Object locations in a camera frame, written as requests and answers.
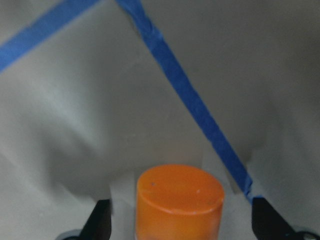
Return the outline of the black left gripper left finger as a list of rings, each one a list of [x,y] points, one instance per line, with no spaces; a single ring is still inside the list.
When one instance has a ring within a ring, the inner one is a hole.
[[[80,240],[109,240],[112,233],[111,201],[99,200],[79,234]]]

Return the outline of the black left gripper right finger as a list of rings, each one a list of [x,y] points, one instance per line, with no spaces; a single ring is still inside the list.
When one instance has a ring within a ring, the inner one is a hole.
[[[251,226],[258,240],[302,239],[263,197],[254,197],[252,200]]]

